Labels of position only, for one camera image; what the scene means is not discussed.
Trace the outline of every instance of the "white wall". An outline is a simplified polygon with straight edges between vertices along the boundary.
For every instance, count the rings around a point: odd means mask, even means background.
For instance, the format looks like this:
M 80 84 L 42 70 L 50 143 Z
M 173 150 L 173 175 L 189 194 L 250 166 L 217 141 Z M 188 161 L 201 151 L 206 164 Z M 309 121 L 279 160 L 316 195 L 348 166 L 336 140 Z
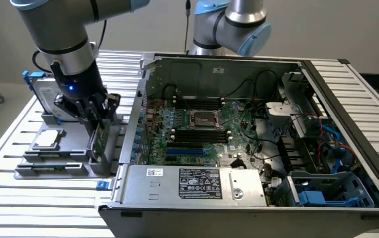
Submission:
M 359 71 L 379 72 L 379 0 L 264 0 L 264 5 L 273 34 L 261 55 L 347 58 Z M 144 9 L 108 21 L 102 47 L 180 52 L 184 24 L 184 0 L 150 0 Z M 100 23 L 88 27 L 90 40 L 100 30 Z M 16 10 L 0 0 L 0 82 L 21 83 L 33 49 Z

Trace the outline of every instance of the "blue latch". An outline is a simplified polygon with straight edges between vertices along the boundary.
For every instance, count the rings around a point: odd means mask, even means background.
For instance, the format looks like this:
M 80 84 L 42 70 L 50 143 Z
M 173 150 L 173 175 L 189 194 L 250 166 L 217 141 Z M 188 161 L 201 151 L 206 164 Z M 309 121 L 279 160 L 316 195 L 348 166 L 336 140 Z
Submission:
M 96 191 L 109 191 L 109 182 L 98 181 L 94 187 Z
M 323 193 L 319 191 L 304 191 L 297 194 L 301 205 L 305 207 L 353 207 L 359 203 L 359 198 L 353 197 L 345 201 L 325 201 Z
M 29 71 L 25 70 L 21 73 L 21 77 L 22 77 L 22 80 L 24 80 L 25 84 L 28 85 L 28 88 L 30 89 L 30 91 L 33 91 L 30 79 L 44 78 L 45 77 L 45 73 L 44 72 L 33 72 L 29 75 Z
M 30 78 L 44 78 L 45 77 L 45 73 L 44 72 L 33 72 L 29 75 Z
M 329 173 L 335 174 L 337 172 L 337 168 L 339 167 L 340 167 L 340 159 L 336 159 L 336 163 L 335 163 L 333 169 L 332 169 L 332 171 Z

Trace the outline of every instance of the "motherboard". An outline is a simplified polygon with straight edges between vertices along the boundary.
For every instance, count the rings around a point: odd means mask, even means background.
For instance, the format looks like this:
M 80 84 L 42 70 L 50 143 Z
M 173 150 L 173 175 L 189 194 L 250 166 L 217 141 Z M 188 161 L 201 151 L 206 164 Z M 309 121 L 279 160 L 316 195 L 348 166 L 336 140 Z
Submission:
M 229 167 L 237 159 L 252 168 L 257 114 L 252 103 L 218 100 L 152 100 L 145 122 L 152 165 Z

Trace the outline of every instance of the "green circuit board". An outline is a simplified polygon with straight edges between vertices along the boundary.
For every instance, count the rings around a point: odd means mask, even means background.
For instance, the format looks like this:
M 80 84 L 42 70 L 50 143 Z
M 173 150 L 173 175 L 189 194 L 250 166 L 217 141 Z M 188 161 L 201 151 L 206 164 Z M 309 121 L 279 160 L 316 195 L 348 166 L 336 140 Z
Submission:
M 217 120 L 217 124 L 210 123 L 210 117 Z M 241 133 L 241 118 L 248 124 L 244 133 L 256 138 L 256 132 L 249 130 L 250 113 L 245 113 L 244 103 L 238 101 L 225 102 L 216 110 L 176 109 L 170 101 L 150 101 L 146 109 L 148 128 L 149 128 L 149 157 L 150 165 L 184 165 L 184 166 L 222 166 L 220 161 L 228 158 L 234 160 L 237 152 L 245 156 L 246 144 L 250 149 L 254 141 L 250 141 Z M 202 142 L 201 155 L 166 155 L 166 144 L 173 142 L 172 130 L 216 130 L 229 131 L 232 140 L 226 143 Z

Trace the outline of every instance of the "red cable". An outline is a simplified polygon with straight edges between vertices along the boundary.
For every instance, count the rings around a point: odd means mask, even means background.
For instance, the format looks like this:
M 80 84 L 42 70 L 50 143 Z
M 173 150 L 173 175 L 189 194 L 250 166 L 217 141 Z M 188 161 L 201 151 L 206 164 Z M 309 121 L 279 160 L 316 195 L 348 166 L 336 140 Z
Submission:
M 340 146 L 341 148 L 348 149 L 348 150 L 351 151 L 352 155 L 355 156 L 355 152 L 353 152 L 353 150 L 351 149 L 349 146 L 345 146 L 345 145 L 339 145 L 339 146 Z

